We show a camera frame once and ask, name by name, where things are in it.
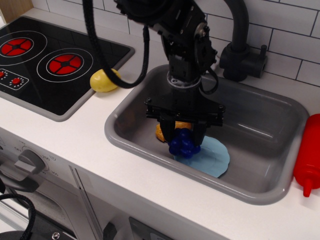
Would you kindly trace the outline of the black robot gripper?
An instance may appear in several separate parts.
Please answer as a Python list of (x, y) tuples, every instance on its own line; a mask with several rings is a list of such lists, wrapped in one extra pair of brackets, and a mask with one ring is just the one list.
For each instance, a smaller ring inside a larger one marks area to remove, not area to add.
[(164, 139), (171, 142), (175, 134), (175, 121), (193, 124), (192, 139), (200, 146), (207, 126), (222, 126), (226, 107), (203, 96), (199, 89), (178, 91), (169, 89), (166, 93), (149, 95), (144, 104), (146, 116), (157, 119)]

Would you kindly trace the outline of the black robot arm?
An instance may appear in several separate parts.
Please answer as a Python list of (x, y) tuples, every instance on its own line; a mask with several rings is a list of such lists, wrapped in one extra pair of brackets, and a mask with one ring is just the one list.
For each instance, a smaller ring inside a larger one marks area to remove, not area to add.
[(117, 8), (129, 19), (151, 28), (161, 36), (169, 62), (165, 80), (169, 93), (145, 99), (146, 115), (157, 119), (167, 142), (175, 137), (176, 122), (193, 124), (192, 140), (202, 144), (206, 129), (223, 124), (223, 105), (210, 103), (204, 95), (202, 77), (210, 73), (218, 81), (211, 66), (216, 62), (205, 15), (193, 0), (118, 0)]

